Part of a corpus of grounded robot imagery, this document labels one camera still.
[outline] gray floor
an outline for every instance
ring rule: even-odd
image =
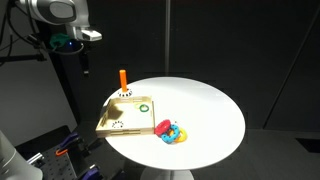
[[[78,131],[88,132],[95,125],[85,124]],[[84,138],[89,136],[94,135],[83,133]],[[191,172],[195,180],[319,180],[320,153],[309,153],[295,138],[320,139],[320,132],[247,130],[242,144],[231,156]],[[124,168],[128,180],[139,179],[144,169],[121,156],[107,142],[93,151],[88,162],[97,163],[106,175]]]

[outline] wooden box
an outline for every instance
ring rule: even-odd
[[[154,134],[154,128],[154,108],[150,96],[113,98],[100,118],[96,133],[99,138]]]

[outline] table top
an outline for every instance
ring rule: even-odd
[[[170,119],[188,134],[186,141],[176,144],[167,144],[155,134],[107,137],[128,159],[157,169],[198,169],[225,159],[242,142],[245,121],[241,110],[212,86],[185,78],[157,77],[133,82],[128,88],[132,96],[152,96],[156,125]],[[118,96],[116,91],[104,106]]]

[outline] pink toy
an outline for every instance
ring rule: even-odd
[[[158,126],[154,129],[154,133],[157,136],[161,136],[163,133],[166,133],[171,126],[169,119],[163,120]]]

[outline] table pedestal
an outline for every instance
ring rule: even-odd
[[[194,180],[189,170],[168,171],[146,167],[140,180]]]

